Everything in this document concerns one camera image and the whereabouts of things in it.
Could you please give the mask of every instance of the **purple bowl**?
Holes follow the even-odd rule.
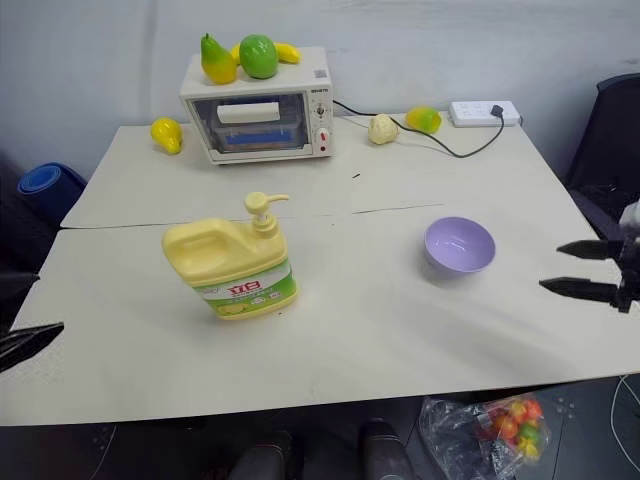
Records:
[[[427,257],[440,270],[479,272],[496,255],[491,234],[480,224],[462,217],[436,220],[424,234]]]

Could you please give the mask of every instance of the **oven window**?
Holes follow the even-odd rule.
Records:
[[[301,93],[194,100],[193,106],[208,136],[210,148],[220,153],[261,150],[295,150],[309,143]],[[225,105],[277,104],[277,120],[224,123],[218,107]]]

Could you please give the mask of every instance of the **green apple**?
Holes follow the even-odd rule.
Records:
[[[240,43],[240,65],[250,77],[273,77],[278,70],[276,46],[266,35],[245,37]]]

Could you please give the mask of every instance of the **bottle handle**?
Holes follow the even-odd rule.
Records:
[[[247,239],[233,222],[219,218],[207,218],[187,225],[178,225],[167,230],[162,236],[162,246],[166,249],[179,249],[188,244],[197,243],[210,237],[221,237],[241,245],[250,251]]]

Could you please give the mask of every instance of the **bottle label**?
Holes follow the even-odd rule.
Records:
[[[194,290],[219,315],[230,317],[269,307],[296,293],[289,260],[244,278]]]

